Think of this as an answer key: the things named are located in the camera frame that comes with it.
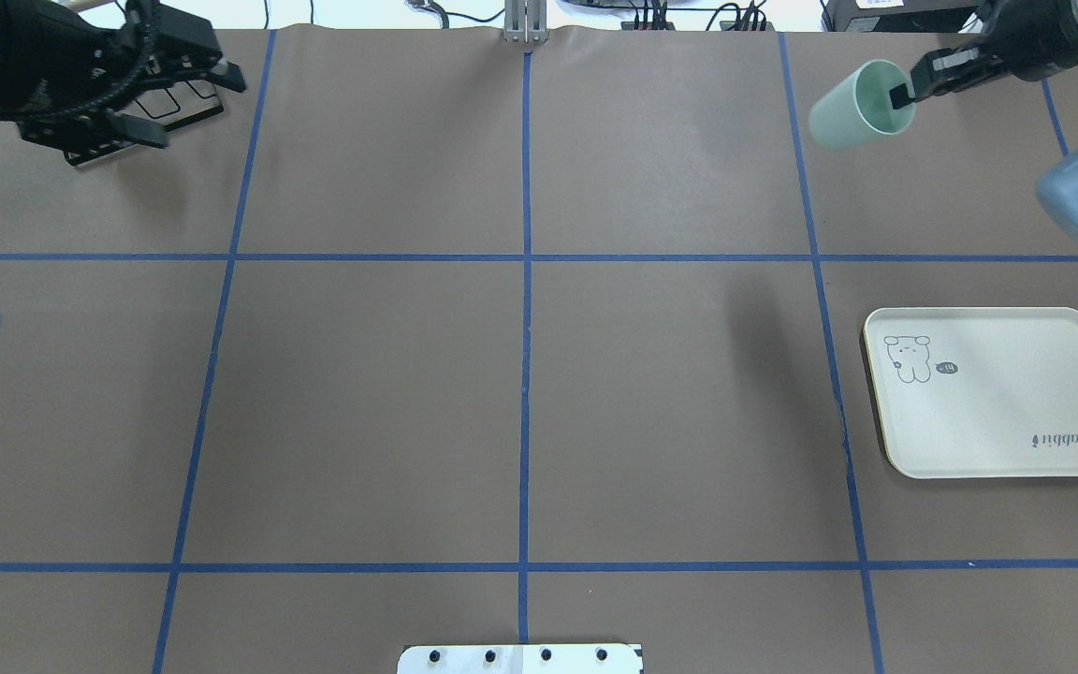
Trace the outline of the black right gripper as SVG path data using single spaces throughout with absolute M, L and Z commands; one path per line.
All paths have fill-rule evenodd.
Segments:
M 976 42 L 926 52 L 910 81 L 890 90 L 893 110 L 960 93 L 1006 74 L 1040 81 L 1078 66 L 1078 1 L 980 1 Z

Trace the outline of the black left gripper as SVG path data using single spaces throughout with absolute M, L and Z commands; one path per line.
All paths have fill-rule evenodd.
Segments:
M 108 30 L 55 1 L 0 1 L 0 118 L 65 118 L 20 121 L 22 139 L 61 151 L 163 149 L 158 121 L 115 110 L 176 82 L 247 90 L 212 22 L 158 1 L 125 8 L 124 26 Z

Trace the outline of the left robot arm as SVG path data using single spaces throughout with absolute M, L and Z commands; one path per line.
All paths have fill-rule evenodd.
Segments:
M 0 271 L 87 272 L 107 291 L 18 291 L 26 313 L 132 331 L 181 325 L 226 269 L 254 31 L 132 1 L 99 27 L 55 1 L 0 1 Z M 0 325 L 13 314 L 0 311 Z

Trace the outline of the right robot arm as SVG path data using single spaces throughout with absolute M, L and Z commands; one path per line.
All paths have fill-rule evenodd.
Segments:
M 1078 66 L 1078 1 L 983 1 L 983 32 L 955 49 L 926 52 L 885 101 L 903 110 L 1013 75 L 1040 81 Z M 1045 214 L 1078 242 L 1078 148 L 1036 183 Z

